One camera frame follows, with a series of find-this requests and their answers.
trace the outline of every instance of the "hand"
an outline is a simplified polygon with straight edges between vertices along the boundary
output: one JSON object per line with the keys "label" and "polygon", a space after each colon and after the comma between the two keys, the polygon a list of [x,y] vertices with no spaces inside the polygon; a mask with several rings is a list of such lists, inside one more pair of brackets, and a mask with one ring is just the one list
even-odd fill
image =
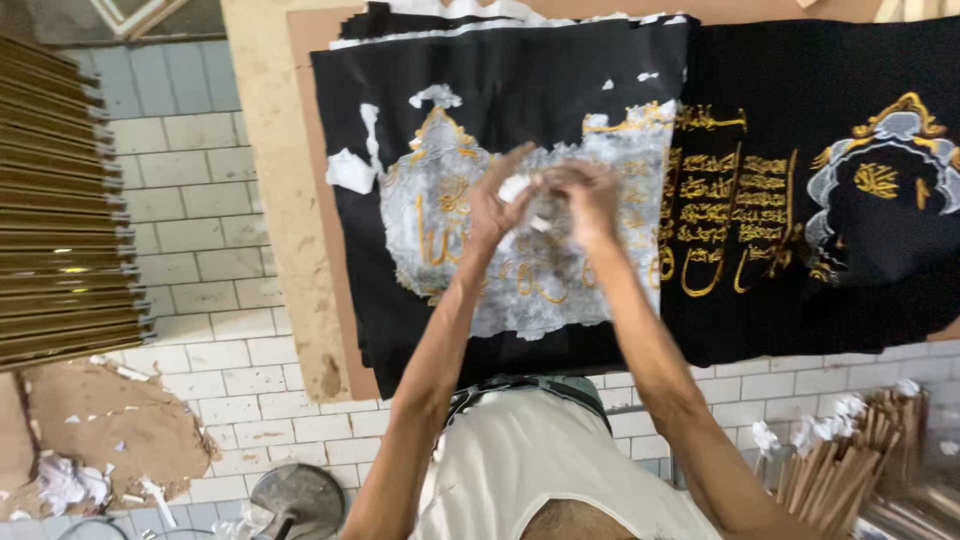
{"label": "hand", "polygon": [[573,239],[588,252],[598,244],[616,242],[618,177],[606,165],[566,160],[543,173],[544,181],[565,193],[573,214]]}
{"label": "hand", "polygon": [[469,248],[492,253],[503,235],[519,223],[530,204],[534,187],[528,185],[512,203],[504,203],[497,191],[503,181],[514,174],[524,156],[536,148],[532,142],[517,146],[509,154],[495,161],[490,169],[470,189],[470,238]]}

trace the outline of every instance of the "white tank top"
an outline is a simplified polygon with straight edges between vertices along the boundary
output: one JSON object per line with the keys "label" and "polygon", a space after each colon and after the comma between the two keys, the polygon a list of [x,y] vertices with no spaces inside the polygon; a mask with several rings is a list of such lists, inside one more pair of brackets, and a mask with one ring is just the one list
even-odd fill
{"label": "white tank top", "polygon": [[686,493],[621,454],[595,414],[537,389],[492,392],[457,415],[411,538],[518,540],[551,499],[592,504],[641,539],[720,539]]}

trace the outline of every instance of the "white tile floor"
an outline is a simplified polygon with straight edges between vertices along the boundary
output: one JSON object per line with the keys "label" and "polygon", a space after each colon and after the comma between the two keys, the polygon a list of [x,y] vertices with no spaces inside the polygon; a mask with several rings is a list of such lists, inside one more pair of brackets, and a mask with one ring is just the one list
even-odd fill
{"label": "white tile floor", "polygon": [[[109,356],[160,375],[223,449],[224,459],[175,501],[186,505],[180,524],[208,528],[215,516],[236,516],[236,501],[249,496],[259,477],[291,461],[325,467],[352,496],[379,449],[390,403],[317,406],[306,398],[242,114],[131,118],[111,128],[123,154],[138,264],[155,299],[159,340]],[[728,437],[749,452],[756,447],[753,422],[764,420],[785,436],[805,414],[831,414],[847,390],[911,377],[957,395],[960,340],[879,356],[759,359],[691,372]],[[607,409],[640,405],[629,373],[590,379]],[[611,425],[623,454],[665,475],[668,447],[648,413],[614,414]],[[119,516],[131,538],[144,528],[163,530],[155,509]],[[56,540],[76,519],[0,524],[0,540]],[[92,529],[78,538],[108,536]]]}

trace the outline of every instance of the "man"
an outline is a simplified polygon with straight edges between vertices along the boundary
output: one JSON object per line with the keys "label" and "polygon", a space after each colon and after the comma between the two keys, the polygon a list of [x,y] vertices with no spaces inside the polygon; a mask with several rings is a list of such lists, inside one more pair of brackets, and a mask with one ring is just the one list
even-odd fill
{"label": "man", "polygon": [[560,189],[640,398],[695,505],[617,450],[587,380],[503,379],[484,386],[494,391],[458,393],[451,407],[493,250],[534,188],[510,204],[497,190],[533,148],[495,162],[469,194],[468,245],[403,374],[342,538],[813,538],[754,479],[647,303],[616,238],[616,179],[604,167],[566,163],[566,176],[580,180]]}

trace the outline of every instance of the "black fabric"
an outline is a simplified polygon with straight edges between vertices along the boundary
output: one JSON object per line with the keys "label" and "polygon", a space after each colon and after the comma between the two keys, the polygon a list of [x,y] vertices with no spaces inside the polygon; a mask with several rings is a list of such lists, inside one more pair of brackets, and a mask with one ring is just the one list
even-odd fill
{"label": "black fabric", "polygon": [[[434,84],[448,84],[463,105],[447,110],[490,152],[527,140],[541,145],[579,143],[588,113],[611,125],[625,108],[680,95],[688,24],[637,27],[612,20],[552,29],[496,29],[457,37],[431,37],[314,52],[317,99],[326,152],[347,148],[369,161],[360,104],[376,105],[379,157],[385,167],[410,153],[408,142],[430,112],[408,99]],[[641,72],[659,72],[641,83]],[[612,90],[600,86],[617,81]],[[432,307],[396,282],[386,249],[379,196],[334,187],[344,228],[349,285],[364,363],[381,395],[393,395]],[[543,339],[514,332],[468,341],[459,382],[466,387],[496,374],[594,373],[623,367],[612,327],[571,325]]]}
{"label": "black fabric", "polygon": [[368,2],[366,13],[358,13],[340,23],[340,39],[369,39],[408,32],[453,30],[465,24],[508,18],[510,17],[468,15],[448,19],[434,15],[409,15],[391,12],[390,4],[386,2]]}
{"label": "black fabric", "polygon": [[[807,184],[823,170],[822,153],[837,141],[856,138],[854,127],[869,126],[872,117],[898,102],[915,110],[910,92],[936,116],[933,123],[947,128],[940,137],[960,140],[958,39],[956,17],[883,25],[779,21],[714,26],[691,38],[683,97],[691,121],[678,123],[674,135],[676,168],[664,191],[670,197],[661,216],[660,252],[663,276],[669,277],[661,282],[661,315],[688,361],[709,366],[762,355],[877,351],[923,341],[957,318],[960,213],[940,215],[946,200],[935,188],[934,167],[924,158],[929,137],[903,143],[917,153],[887,147],[851,157],[836,168],[839,185],[829,195],[828,221],[837,234],[827,252],[835,262],[817,258],[804,234],[807,220],[821,210],[807,194]],[[697,106],[704,106],[705,114]],[[745,116],[747,129],[739,123],[708,125],[706,112],[718,122]],[[757,187],[757,180],[789,178],[794,151],[792,194],[788,183]],[[697,156],[731,155],[738,161],[735,168],[695,170],[724,168]],[[786,160],[787,172],[757,174],[764,163],[748,157]],[[860,177],[862,170],[866,173]],[[891,170],[895,177],[883,174]],[[870,189],[867,184],[884,177],[893,179],[895,187],[877,190],[874,184],[874,192],[868,192],[858,186]],[[928,197],[918,199],[923,188],[916,179],[924,180]],[[714,191],[699,192],[693,184],[697,180]],[[730,181],[732,192],[715,188],[717,182]],[[764,191],[768,195],[756,195]],[[792,195],[789,218],[803,231],[785,232],[785,224],[777,223],[787,216],[785,205],[775,204],[776,195]],[[707,207],[694,206],[702,203],[719,204],[726,212],[708,215]],[[765,209],[772,212],[748,213]],[[769,220],[748,222],[746,216]],[[681,234],[684,225],[697,238],[702,238],[698,227],[720,232],[707,241],[689,240]],[[750,233],[746,225],[770,229],[775,237],[741,241],[741,233]],[[748,244],[753,244],[752,252]],[[720,264],[714,255],[718,248],[722,270],[705,293]],[[683,283],[688,255],[693,257],[685,278],[690,292]],[[831,268],[839,270],[832,277]]]}

